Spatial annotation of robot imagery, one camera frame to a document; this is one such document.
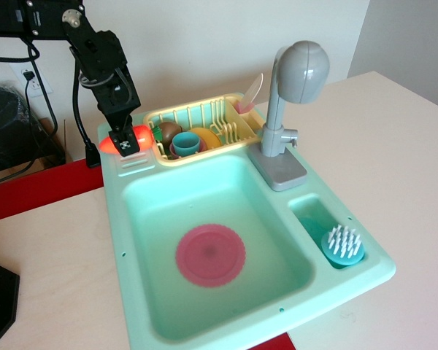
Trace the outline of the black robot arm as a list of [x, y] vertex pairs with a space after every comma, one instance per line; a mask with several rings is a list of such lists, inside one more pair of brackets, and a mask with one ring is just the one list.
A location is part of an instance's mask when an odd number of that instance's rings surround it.
[[81, 1], [0, 1], [0, 37], [66, 40], [115, 149], [123, 157], [140, 151], [131, 113], [141, 103], [121, 43], [111, 31], [92, 28]]

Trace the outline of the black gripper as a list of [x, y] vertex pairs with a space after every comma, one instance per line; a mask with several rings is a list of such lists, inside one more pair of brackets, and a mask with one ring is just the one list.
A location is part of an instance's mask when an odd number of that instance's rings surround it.
[[111, 128], [124, 128], [109, 132], [109, 138], [122, 157], [140, 151], [136, 134], [131, 125], [131, 113], [140, 107], [140, 100], [127, 67], [116, 68], [112, 79], [93, 88], [98, 108]]

